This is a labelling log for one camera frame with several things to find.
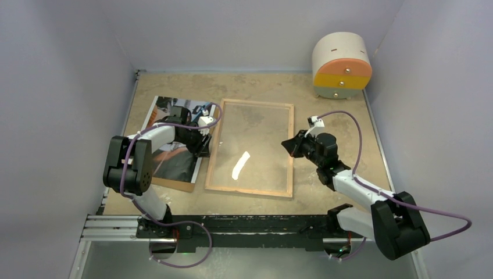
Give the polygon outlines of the printed photo sheet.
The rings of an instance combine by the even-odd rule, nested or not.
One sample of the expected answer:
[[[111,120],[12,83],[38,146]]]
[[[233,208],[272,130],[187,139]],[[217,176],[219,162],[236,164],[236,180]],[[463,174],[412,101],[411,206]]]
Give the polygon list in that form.
[[[197,126],[200,117],[216,114],[216,107],[210,102],[156,96],[142,128],[167,121]],[[172,142],[161,146],[152,154],[152,158],[153,178],[195,184],[201,159],[193,156],[184,144]]]

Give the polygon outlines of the wooden picture frame with glass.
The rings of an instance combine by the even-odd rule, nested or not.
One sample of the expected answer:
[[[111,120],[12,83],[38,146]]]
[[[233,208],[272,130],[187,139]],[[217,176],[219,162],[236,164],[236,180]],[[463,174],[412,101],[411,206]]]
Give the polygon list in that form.
[[[204,188],[291,199],[293,159],[281,146],[294,136],[294,105],[222,99]]]

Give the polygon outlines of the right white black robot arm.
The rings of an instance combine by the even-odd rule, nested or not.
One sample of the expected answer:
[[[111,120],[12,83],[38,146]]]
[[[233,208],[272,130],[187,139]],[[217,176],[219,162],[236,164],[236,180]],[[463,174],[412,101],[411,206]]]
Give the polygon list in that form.
[[[334,192],[351,198],[365,208],[350,204],[327,212],[327,231],[339,237],[347,231],[373,240],[389,260],[411,253],[431,241],[429,231],[413,196],[377,187],[358,177],[338,157],[335,136],[321,133],[306,135],[301,130],[294,138],[282,141],[292,158],[306,158],[316,166],[320,182]]]

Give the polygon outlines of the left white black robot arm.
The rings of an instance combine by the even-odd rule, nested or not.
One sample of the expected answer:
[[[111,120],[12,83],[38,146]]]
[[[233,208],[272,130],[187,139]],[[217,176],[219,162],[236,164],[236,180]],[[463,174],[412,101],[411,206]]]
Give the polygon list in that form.
[[[177,142],[183,144],[194,159],[210,155],[210,129],[221,119],[223,112],[214,117],[206,109],[197,121],[188,118],[187,109],[172,107],[171,113],[150,127],[128,137],[114,136],[110,140],[103,171],[103,184],[129,199],[151,222],[151,231],[160,238],[168,237],[174,222],[169,205],[159,199],[151,187],[152,154],[160,147]]]

